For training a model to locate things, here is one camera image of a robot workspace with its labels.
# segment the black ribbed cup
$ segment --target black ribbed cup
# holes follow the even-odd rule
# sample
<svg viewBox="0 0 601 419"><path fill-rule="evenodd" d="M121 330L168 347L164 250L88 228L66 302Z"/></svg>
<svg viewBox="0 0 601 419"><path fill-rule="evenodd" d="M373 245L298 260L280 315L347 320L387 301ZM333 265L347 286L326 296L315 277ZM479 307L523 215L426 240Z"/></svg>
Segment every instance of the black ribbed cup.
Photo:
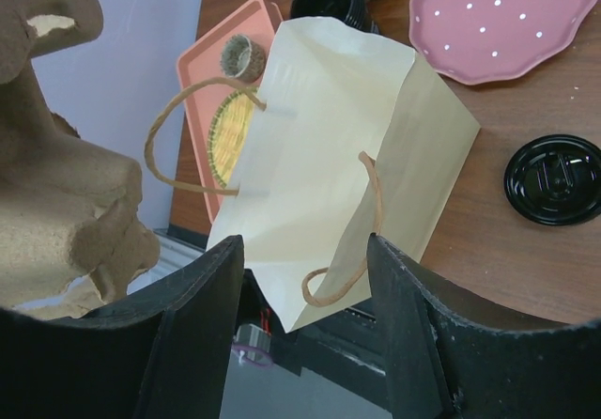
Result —
<svg viewBox="0 0 601 419"><path fill-rule="evenodd" d="M379 34L365 0L293 0L290 18L333 17L363 32Z"/></svg>

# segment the paper bag handle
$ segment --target paper bag handle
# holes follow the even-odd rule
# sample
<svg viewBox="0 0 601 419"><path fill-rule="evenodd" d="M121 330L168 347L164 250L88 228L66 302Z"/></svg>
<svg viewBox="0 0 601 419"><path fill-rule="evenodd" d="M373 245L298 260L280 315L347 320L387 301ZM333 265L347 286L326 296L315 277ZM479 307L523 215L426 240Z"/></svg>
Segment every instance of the paper bag handle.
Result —
<svg viewBox="0 0 601 419"><path fill-rule="evenodd" d="M182 103L184 100L186 100L188 97L190 97L197 90L200 90L201 88L205 88L208 85L216 85L216 84L229 85L230 87L241 91L244 95L246 95L249 98L250 101L252 101L256 105L256 107L258 107L262 111L264 111L267 108L267 105L264 102L260 101L259 98L257 98L254 95L251 88L249 88L244 83L237 81L235 79L215 77L215 78L207 79L206 81L203 81L202 83L196 83L196 84L189 85L186 88L184 88L181 92L179 92L177 95L175 95L175 97L171 101L169 101L169 103L164 108L164 110L159 114L159 116L157 116L157 119L152 124L152 127L150 127L150 131L148 132L148 137L146 138L146 143L144 145L144 159L146 161L146 166L148 167L148 170L150 170L150 172L158 180L160 180L166 184L169 184L170 186L173 186L176 189L182 189L184 191L190 191L190 192L198 192L200 194L219 194L219 195L232 196L232 195L238 194L238 189L213 189L210 187L205 187L205 186L200 186L200 185L196 185L196 184L190 184L188 182L177 181L175 179L170 179L170 178L166 177L165 175L163 175L159 171L159 169L157 168L157 163L154 159L154 138L157 135L157 132L159 132L159 129L164 124L164 122L167 119L167 117L169 116L169 114L171 114L173 112L173 110L179 106L180 103Z"/></svg>
<svg viewBox="0 0 601 419"><path fill-rule="evenodd" d="M367 175L369 176L369 182L376 194L376 216L374 217L373 232L379 234L382 228L382 221L384 220L384 206L382 201L382 188L379 183L378 172L376 171L376 161L370 158L365 151L362 151L359 154L359 160L365 165ZM357 283L363 274L367 272L367 258L365 257L363 259L359 268L353 273L348 281L338 289L338 291L327 297L318 298L309 290L309 282L316 276L326 273L327 271L328 268L317 269L316 271L309 272L302 280L302 298L312 306L318 308L329 306L347 295L350 289L355 286L355 283Z"/></svg>

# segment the wooden table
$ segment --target wooden table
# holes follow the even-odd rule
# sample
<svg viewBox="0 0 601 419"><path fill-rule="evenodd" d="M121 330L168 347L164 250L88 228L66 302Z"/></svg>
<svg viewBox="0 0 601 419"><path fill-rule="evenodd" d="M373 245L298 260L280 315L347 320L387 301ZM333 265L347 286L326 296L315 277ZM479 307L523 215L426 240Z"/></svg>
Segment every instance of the wooden table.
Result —
<svg viewBox="0 0 601 419"><path fill-rule="evenodd" d="M246 0L203 0L197 37ZM285 18L291 0L269 0ZM408 0L372 0L382 34L408 42ZM601 317L601 218L585 225L546 227L509 206L502 174L530 140L567 132L601 144L601 7L575 41L511 82L449 86L482 124L422 263L460 286L505 306L563 322ZM198 183L184 124L177 179ZM200 194L175 191L171 223L208 234Z"/></svg>

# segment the paper bag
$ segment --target paper bag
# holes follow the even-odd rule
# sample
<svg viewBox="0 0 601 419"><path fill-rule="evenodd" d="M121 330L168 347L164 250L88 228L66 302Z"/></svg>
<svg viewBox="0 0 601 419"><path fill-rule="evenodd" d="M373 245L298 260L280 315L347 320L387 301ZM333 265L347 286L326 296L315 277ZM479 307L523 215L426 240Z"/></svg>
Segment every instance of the paper bag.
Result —
<svg viewBox="0 0 601 419"><path fill-rule="evenodd" d="M233 85L190 86L157 119L146 143L157 177L157 129L215 82ZM420 260L479 125L413 49L332 18L283 22L258 99L247 95L259 107L208 248L242 235L246 267L289 332L370 297L372 231Z"/></svg>

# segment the yellow woven coaster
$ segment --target yellow woven coaster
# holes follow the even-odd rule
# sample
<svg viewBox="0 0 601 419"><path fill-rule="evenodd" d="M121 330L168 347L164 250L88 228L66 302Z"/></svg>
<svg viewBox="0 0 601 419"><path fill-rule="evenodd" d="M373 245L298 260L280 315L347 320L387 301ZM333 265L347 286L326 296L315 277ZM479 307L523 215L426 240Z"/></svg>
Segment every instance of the yellow woven coaster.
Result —
<svg viewBox="0 0 601 419"><path fill-rule="evenodd" d="M254 104L240 91L229 95L219 106L208 129L208 165L222 188L232 176L246 133L251 124Z"/></svg>

